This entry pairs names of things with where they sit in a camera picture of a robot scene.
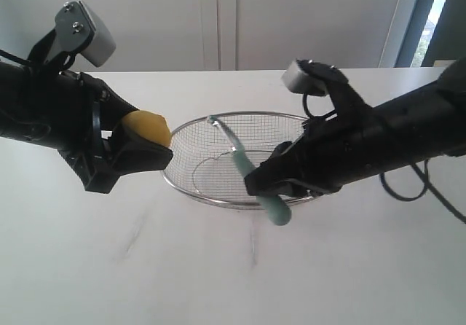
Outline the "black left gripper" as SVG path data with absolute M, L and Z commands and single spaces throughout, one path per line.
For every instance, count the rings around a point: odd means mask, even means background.
M 50 132 L 39 143 L 58 150 L 88 192 L 108 194 L 120 176 L 162 171 L 173 152 L 122 120 L 138 108 L 102 79 L 63 71 L 43 84 L 39 111 Z

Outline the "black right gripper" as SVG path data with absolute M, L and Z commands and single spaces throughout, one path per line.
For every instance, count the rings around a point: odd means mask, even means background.
M 277 145 L 270 157 L 245 179 L 250 196 L 319 197 L 352 182 L 396 169 L 395 125 L 390 115 L 373 109 L 362 119 L 309 119 L 302 137 Z

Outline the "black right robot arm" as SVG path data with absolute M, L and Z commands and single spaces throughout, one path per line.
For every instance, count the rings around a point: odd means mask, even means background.
M 332 194 L 423 160 L 465 154 L 464 59 L 435 81 L 375 107 L 325 63 L 295 60 L 283 82 L 292 93 L 328 96 L 333 110 L 311 116 L 297 140 L 245 177 L 249 195 Z

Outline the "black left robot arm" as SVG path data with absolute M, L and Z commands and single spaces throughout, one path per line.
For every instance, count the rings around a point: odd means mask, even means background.
M 172 160 L 168 145 L 129 124 L 139 113 L 89 74 L 42 77 L 1 64 L 1 136 L 56 149 L 88 192 L 108 194 L 121 176 L 162 171 Z

